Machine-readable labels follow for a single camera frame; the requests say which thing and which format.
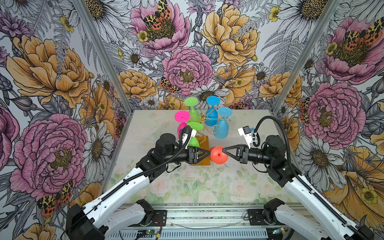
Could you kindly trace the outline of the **red wine glass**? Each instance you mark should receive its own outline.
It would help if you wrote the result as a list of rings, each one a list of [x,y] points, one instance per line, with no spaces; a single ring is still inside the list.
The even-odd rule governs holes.
[[[223,165],[227,162],[229,156],[223,152],[223,147],[216,146],[210,149],[210,159],[217,165]]]

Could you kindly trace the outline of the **light blue wine glass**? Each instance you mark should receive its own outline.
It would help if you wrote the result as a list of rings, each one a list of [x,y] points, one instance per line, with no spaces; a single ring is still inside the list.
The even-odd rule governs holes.
[[[214,125],[214,136],[217,139],[225,139],[229,134],[229,124],[227,122],[227,118],[233,115],[233,111],[228,107],[222,107],[219,108],[217,112],[218,115],[222,118],[218,119]]]

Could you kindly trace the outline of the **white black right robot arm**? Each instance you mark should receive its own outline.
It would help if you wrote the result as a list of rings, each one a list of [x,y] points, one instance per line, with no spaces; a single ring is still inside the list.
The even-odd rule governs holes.
[[[287,145],[276,135],[268,136],[263,148],[235,145],[223,153],[241,164],[265,164],[270,178],[292,194],[316,219],[315,222],[296,213],[279,199],[264,205],[265,222],[284,224],[308,240],[373,240],[375,234],[358,225],[332,206],[287,160]]]

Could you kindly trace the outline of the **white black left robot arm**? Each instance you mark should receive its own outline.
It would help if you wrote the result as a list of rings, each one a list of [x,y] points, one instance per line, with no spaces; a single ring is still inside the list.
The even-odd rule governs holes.
[[[189,146],[186,139],[176,140],[172,134],[161,135],[156,146],[113,188],[82,207],[79,204],[70,207],[65,235],[71,240],[104,240],[125,227],[147,225],[154,214],[147,201],[139,200],[124,210],[119,207],[162,175],[168,164],[194,165],[210,154],[208,150]]]

